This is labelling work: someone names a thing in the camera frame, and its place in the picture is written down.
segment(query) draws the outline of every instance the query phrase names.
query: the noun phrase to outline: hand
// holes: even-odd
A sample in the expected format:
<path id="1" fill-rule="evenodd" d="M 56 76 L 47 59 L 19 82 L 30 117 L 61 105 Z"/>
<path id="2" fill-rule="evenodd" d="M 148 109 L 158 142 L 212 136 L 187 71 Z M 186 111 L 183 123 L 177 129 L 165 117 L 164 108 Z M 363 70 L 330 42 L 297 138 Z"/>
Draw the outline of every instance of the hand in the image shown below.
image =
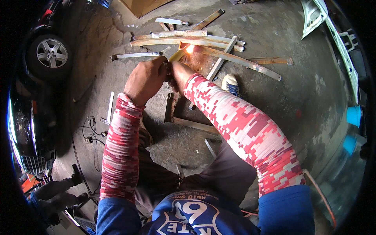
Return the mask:
<path id="1" fill-rule="evenodd" d="M 188 67 L 188 65 L 183 64 L 179 61 L 173 61 L 168 64 L 170 68 L 170 73 L 174 79 L 171 79 L 168 84 L 172 87 L 174 92 L 179 92 L 182 96 L 184 95 L 184 86 L 188 81 L 188 78 L 195 73 L 193 69 Z"/>
<path id="2" fill-rule="evenodd" d="M 152 61 L 138 63 L 124 87 L 124 94 L 138 106 L 143 106 L 155 96 L 167 75 L 167 58 L 159 56 Z"/>

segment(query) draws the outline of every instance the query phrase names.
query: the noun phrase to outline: stained floor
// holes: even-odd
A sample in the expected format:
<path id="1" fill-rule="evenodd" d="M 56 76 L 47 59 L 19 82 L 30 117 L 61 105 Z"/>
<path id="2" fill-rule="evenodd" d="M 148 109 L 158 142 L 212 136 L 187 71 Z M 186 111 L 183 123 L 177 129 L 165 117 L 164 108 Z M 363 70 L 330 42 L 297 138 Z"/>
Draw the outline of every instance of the stained floor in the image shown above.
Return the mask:
<path id="1" fill-rule="evenodd" d="M 234 74 L 240 84 L 241 97 L 267 113 L 292 142 L 302 164 L 317 176 L 332 158 L 347 130 L 345 110 L 349 99 L 346 79 L 341 75 L 333 57 L 332 48 L 322 28 L 314 30 L 301 40 L 304 18 L 299 1 L 259 1 L 232 5 L 220 0 L 175 0 L 136 19 L 117 0 L 109 9 L 87 5 L 84 0 L 73 3 L 65 18 L 63 38 L 74 52 L 74 66 L 67 82 L 68 95 L 59 108 L 58 158 L 54 164 L 55 180 L 68 177 L 70 165 L 76 162 L 70 130 L 82 171 L 92 191 L 100 181 L 96 170 L 102 162 L 103 146 L 86 144 L 79 125 L 92 115 L 97 120 L 97 132 L 108 130 L 99 121 L 106 118 L 110 92 L 123 91 L 128 76 L 144 58 L 129 58 L 111 62 L 109 56 L 122 53 L 163 52 L 167 58 L 177 50 L 177 45 L 151 45 L 131 47 L 132 35 L 145 35 L 162 31 L 155 18 L 174 18 L 196 24 L 212 12 L 224 9 L 225 13 L 208 25 L 208 34 L 245 41 L 243 52 L 233 54 L 243 58 L 280 56 L 291 57 L 294 65 L 264 65 L 282 75 L 280 82 L 241 65 L 225 62 L 216 83 L 221 84 L 225 74 Z M 177 26 L 189 29 L 192 26 Z M 73 103 L 87 85 L 92 85 L 82 99 Z M 212 157 L 205 138 L 219 141 L 215 134 L 164 123 L 168 93 L 164 84 L 146 105 L 145 126 L 155 144 L 149 147 L 155 162 L 177 172 L 176 164 L 187 174 L 198 173 L 211 163 Z M 205 122 L 198 111 L 189 116 Z M 69 190 L 79 195 L 86 192 L 84 184 Z M 258 186 L 250 187 L 242 208 L 258 207 Z M 92 218 L 96 207 L 87 203 L 82 212 Z"/>

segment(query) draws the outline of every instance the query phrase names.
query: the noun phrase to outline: black car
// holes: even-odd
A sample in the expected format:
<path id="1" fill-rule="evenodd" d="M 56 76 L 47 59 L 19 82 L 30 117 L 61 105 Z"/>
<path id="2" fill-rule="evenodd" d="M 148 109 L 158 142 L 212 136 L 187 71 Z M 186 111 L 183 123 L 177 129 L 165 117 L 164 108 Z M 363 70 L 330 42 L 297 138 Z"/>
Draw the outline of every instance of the black car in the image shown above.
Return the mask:
<path id="1" fill-rule="evenodd" d="M 68 3 L 39 0 L 33 4 L 39 12 L 30 18 L 31 28 L 16 56 L 7 118 L 15 158 L 25 172 L 38 174 L 52 168 L 56 158 L 52 84 L 68 76 L 73 54 L 59 37 Z"/>

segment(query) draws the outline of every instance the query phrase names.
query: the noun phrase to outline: person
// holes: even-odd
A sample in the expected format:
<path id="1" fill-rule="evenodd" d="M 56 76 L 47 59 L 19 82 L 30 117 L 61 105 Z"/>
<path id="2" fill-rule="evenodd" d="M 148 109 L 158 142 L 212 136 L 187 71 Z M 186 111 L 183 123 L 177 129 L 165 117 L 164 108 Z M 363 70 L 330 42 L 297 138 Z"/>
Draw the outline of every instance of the person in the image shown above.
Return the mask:
<path id="1" fill-rule="evenodd" d="M 73 164 L 72 168 L 73 174 L 70 178 L 50 181 L 30 194 L 29 207 L 39 216 L 38 221 L 44 228 L 57 225 L 59 223 L 59 212 L 80 204 L 88 198 L 87 193 L 82 193 L 76 197 L 66 192 L 71 187 L 82 183 L 82 176 L 77 165 Z"/>
<path id="2" fill-rule="evenodd" d="M 152 161 L 142 122 L 145 104 L 171 77 L 173 91 L 222 135 L 213 163 L 183 179 Z M 234 76 L 226 76 L 222 88 L 164 56 L 136 66 L 118 95 L 103 153 L 97 234 L 314 234 L 309 187 L 291 143 L 265 113 L 239 98 Z M 257 226 L 239 209 L 256 175 Z M 152 212 L 143 227 L 135 201 Z"/>

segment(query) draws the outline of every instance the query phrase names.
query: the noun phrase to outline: car headlight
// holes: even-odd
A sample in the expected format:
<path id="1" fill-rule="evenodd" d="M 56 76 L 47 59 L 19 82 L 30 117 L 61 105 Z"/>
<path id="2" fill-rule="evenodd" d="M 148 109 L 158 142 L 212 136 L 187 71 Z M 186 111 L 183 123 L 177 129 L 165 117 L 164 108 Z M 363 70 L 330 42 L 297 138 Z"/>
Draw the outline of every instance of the car headlight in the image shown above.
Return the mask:
<path id="1" fill-rule="evenodd" d="M 28 118 L 21 112 L 14 114 L 14 131 L 19 144 L 27 144 L 30 141 L 30 123 Z"/>

